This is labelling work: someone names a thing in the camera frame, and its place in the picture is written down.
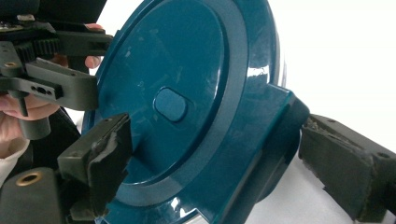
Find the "teal plastic housing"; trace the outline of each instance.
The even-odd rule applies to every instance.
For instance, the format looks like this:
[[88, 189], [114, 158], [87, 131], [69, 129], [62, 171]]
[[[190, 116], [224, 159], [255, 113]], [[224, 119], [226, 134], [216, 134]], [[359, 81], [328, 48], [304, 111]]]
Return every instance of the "teal plastic housing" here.
[[134, 155], [109, 223], [243, 223], [276, 186], [309, 111], [278, 87], [263, 0], [148, 0], [98, 72], [99, 120], [129, 113]]

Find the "white background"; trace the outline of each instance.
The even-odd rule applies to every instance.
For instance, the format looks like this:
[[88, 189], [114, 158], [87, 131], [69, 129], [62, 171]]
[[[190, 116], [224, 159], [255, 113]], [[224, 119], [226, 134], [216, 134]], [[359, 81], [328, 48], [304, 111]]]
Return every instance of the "white background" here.
[[[108, 0], [98, 23], [115, 34], [141, 1]], [[395, 0], [272, 0], [287, 88], [311, 113], [396, 151]], [[295, 158], [247, 223], [353, 223]], [[387, 214], [383, 223], [393, 224]]]

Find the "oval button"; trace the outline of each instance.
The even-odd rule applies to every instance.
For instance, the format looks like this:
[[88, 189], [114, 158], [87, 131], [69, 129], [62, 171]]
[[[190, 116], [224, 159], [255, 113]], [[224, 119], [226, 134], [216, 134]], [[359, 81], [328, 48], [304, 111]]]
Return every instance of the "oval button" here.
[[187, 104], [184, 97], [174, 91], [161, 89], [154, 100], [155, 109], [167, 119], [178, 122], [184, 118]]

